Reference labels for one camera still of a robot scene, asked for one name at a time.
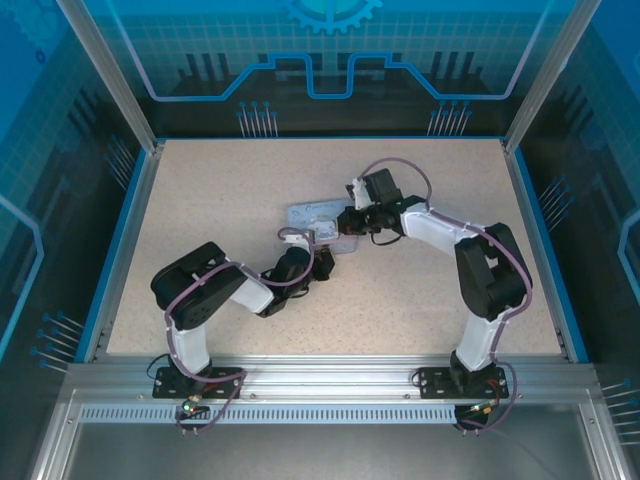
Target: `black bracket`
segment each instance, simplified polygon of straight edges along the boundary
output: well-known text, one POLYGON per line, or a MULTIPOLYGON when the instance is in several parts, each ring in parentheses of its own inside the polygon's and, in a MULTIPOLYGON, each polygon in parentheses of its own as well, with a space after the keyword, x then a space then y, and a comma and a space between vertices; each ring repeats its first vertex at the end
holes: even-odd
POLYGON ((451 377, 449 367, 419 368, 413 374, 411 381, 420 389, 420 398, 423 400, 463 398, 490 400, 496 398, 496 392, 498 398, 509 397, 504 369, 492 365, 474 373, 471 374, 470 381, 464 385, 462 391, 451 377), (490 383, 494 382, 489 380, 494 380, 497 387, 492 387, 490 383))
MULTIPOLYGON (((237 367, 210 367, 206 373, 209 378, 226 377, 240 373, 237 367)), ((203 388, 210 384, 199 383, 185 377, 175 367, 161 367, 156 371, 156 379, 153 386, 153 398, 177 398, 185 399, 191 395, 202 392, 203 388)), ((236 388, 234 382, 223 382, 214 388, 207 389, 202 398, 228 399, 236 388)), ((240 397, 240 390, 234 398, 240 397)))

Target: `perforated metal strip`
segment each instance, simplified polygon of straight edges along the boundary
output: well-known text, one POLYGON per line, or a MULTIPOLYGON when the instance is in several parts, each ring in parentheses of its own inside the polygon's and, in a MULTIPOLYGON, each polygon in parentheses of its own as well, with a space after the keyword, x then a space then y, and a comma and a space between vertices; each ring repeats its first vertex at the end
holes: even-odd
MULTIPOLYGON (((184 423, 202 423, 219 405, 184 423)), ((81 423, 174 423, 176 405, 84 404, 81 423)), ((452 424, 453 405, 231 405, 225 424, 452 424)))

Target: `beige work surface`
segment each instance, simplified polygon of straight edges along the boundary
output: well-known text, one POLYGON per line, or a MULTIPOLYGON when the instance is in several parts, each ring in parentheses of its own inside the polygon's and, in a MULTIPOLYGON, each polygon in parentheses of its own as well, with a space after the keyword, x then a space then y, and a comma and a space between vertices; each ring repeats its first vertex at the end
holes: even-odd
MULTIPOLYGON (((432 205, 461 219, 508 224, 532 272, 531 308, 513 319, 503 353, 558 353, 549 309, 498 140, 319 139, 166 142, 135 248, 108 353, 167 351, 162 312, 149 288, 164 266, 207 241, 256 271, 285 247, 276 231, 287 207, 344 198, 344 185, 373 160, 413 160, 433 183, 432 205)), ((424 196, 410 168, 389 164, 405 196, 424 196)), ((367 237, 336 257, 331 279, 285 310, 260 318, 227 302, 207 323, 210 353, 436 354, 451 352, 468 311, 455 260, 402 239, 367 237)))

